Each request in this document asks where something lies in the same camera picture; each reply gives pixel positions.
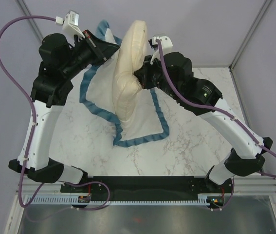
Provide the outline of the cream white pillow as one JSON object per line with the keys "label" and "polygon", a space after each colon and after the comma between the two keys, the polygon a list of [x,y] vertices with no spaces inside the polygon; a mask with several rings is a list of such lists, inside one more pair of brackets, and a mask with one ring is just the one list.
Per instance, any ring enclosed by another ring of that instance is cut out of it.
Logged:
{"label": "cream white pillow", "polygon": [[136,20],[129,27],[118,53],[112,83],[112,102],[121,122],[128,122],[136,106],[141,85],[134,75],[139,70],[147,52],[147,24]]}

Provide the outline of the blue frilled white pillowcase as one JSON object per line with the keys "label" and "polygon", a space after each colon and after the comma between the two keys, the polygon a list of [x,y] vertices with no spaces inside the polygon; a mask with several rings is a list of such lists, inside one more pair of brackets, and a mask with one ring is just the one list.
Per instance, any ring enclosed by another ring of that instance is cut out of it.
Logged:
{"label": "blue frilled white pillowcase", "polygon": [[102,20],[95,36],[120,48],[104,64],[84,73],[80,103],[110,124],[114,146],[128,148],[167,138],[169,126],[155,89],[142,89],[133,74],[147,53],[146,22],[135,20],[120,39]]}

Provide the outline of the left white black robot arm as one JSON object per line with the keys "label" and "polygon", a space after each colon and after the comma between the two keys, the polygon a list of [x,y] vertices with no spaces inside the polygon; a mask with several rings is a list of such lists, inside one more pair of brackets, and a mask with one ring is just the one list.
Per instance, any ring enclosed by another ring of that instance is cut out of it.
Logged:
{"label": "left white black robot arm", "polygon": [[58,117],[74,87],[71,80],[89,65],[104,64],[118,50],[115,42],[101,40],[88,30],[82,38],[74,36],[74,46],[60,33],[43,39],[38,50],[42,62],[30,95],[35,112],[29,128],[35,130],[27,132],[31,145],[24,144],[20,155],[9,161],[9,169],[24,173],[35,182],[67,182],[77,192],[87,190],[87,173],[51,159],[49,149]]}

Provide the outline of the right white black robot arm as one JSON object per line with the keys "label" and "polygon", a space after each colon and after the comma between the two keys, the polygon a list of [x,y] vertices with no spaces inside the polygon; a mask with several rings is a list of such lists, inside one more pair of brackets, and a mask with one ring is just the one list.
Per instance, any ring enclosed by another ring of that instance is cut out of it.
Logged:
{"label": "right white black robot arm", "polygon": [[134,72],[143,89],[157,87],[172,97],[184,109],[212,125],[232,146],[228,156],[213,166],[204,180],[209,192],[216,192],[233,176],[248,176],[261,171],[265,150],[273,141],[260,137],[245,125],[238,125],[239,118],[223,98],[222,92],[209,80],[194,77],[192,62],[179,52],[164,56],[168,75],[182,95],[178,97],[169,86],[159,59],[145,56],[143,65]]}

